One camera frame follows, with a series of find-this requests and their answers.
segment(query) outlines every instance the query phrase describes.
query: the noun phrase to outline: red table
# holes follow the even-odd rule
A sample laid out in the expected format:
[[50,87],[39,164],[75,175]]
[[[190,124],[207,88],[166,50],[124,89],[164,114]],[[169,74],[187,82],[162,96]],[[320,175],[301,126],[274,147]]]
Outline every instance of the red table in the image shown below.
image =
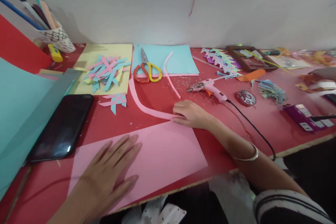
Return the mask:
[[[66,68],[71,68],[77,61],[82,51],[83,48],[77,47],[75,52],[65,54],[64,56],[66,57],[64,57],[64,62],[57,70],[64,71]],[[200,51],[200,48],[191,48],[192,55],[205,60]],[[237,134],[247,138],[246,133],[238,120],[238,118],[240,118],[247,130],[253,135],[257,147],[265,154],[271,155],[272,152],[265,141],[231,104],[223,106],[219,104],[214,97],[207,97],[205,92],[186,92],[192,84],[198,81],[206,78],[217,77],[217,70],[215,68],[196,60],[195,63],[200,71],[199,76],[171,78],[176,89],[182,96],[181,100],[188,99],[197,103],[207,112],[219,118]],[[274,72],[266,73],[266,75],[260,79],[269,79],[277,84],[280,88],[286,91],[288,95],[288,103],[304,104],[313,115],[336,113],[336,107],[324,100],[321,97],[321,92],[308,94],[294,86],[295,84],[301,82],[297,77],[298,75],[306,74],[311,70],[311,68],[293,70],[291,72],[295,76],[291,76],[278,69]],[[251,87],[249,82],[240,82],[235,78],[228,80],[222,79],[216,81],[215,86],[226,94],[228,99],[233,101],[242,110],[242,112],[254,123],[254,125],[272,144],[277,153],[284,151],[287,151],[286,153],[294,152],[295,149],[304,148],[305,144],[311,143],[316,139],[320,139],[318,141],[325,141],[326,139],[331,138],[331,134],[336,131],[336,127],[333,126],[325,131],[317,132],[316,134],[304,132],[297,124],[294,123],[291,117],[283,111],[280,111],[271,100],[263,99],[257,91],[257,85],[255,85],[252,91],[257,99],[256,105],[254,107],[244,107],[240,105],[235,100],[234,93],[241,89],[249,90]],[[178,101],[178,98],[170,87],[167,78],[163,78],[159,83],[149,83],[146,85],[135,83],[135,87],[141,103],[151,109],[171,113],[174,102]],[[153,96],[154,93],[157,93],[155,97],[159,96],[160,99],[155,99]],[[109,109],[97,105],[98,101],[101,99],[99,96],[95,96],[94,99],[95,101],[93,107],[84,126],[78,146],[125,134],[166,121],[140,111],[136,106],[130,91],[128,91],[127,95],[127,107],[118,106],[116,116]],[[147,195],[137,202],[173,192],[185,186],[198,183],[211,178],[212,176],[225,173],[236,168],[234,162],[228,156],[226,151],[210,133],[200,129],[194,129],[194,131],[209,166],[150,195]],[[32,167],[27,182],[10,214],[8,223],[46,223],[67,197],[73,161],[74,154],[66,159],[59,160],[61,167],[59,167],[56,161],[47,161],[35,164]],[[1,201],[1,219],[7,215],[9,211],[9,204],[16,193],[23,174],[26,171],[27,167],[20,170],[10,189]]]

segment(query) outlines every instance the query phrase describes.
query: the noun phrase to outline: yellow highlighter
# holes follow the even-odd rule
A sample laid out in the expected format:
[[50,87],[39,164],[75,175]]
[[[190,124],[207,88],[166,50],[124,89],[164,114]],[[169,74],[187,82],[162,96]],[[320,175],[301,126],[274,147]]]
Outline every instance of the yellow highlighter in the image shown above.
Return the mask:
[[59,50],[53,45],[53,44],[48,44],[50,54],[52,57],[52,60],[55,62],[62,62],[63,58],[59,52]]

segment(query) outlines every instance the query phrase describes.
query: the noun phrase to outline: bracelet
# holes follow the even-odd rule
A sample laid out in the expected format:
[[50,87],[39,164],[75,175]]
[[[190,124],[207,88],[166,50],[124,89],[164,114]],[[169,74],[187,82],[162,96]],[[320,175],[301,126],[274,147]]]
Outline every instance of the bracelet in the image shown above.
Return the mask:
[[259,156],[259,150],[253,143],[250,142],[250,144],[252,144],[252,146],[254,147],[254,150],[255,150],[255,154],[252,158],[250,158],[250,159],[238,159],[238,158],[234,157],[234,159],[237,159],[239,161],[253,161],[253,160],[256,160],[257,157]]

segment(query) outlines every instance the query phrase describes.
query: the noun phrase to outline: pink glue gun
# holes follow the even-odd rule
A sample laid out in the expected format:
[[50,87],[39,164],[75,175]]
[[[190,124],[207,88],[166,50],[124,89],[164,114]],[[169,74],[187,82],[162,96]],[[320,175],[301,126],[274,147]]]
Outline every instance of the pink glue gun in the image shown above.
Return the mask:
[[190,89],[187,90],[187,92],[198,92],[205,90],[209,96],[213,94],[220,103],[224,103],[227,100],[227,97],[225,94],[214,87],[214,83],[215,81],[213,79],[206,79],[193,85]]

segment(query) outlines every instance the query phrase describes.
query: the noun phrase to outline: black phone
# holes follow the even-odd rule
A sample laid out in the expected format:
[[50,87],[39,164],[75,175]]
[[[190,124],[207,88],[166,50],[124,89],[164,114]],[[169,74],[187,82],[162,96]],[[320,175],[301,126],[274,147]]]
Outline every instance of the black phone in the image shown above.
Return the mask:
[[336,106],[336,94],[325,94],[322,96]]
[[62,159],[75,149],[93,103],[90,94],[63,97],[28,154],[28,162]]

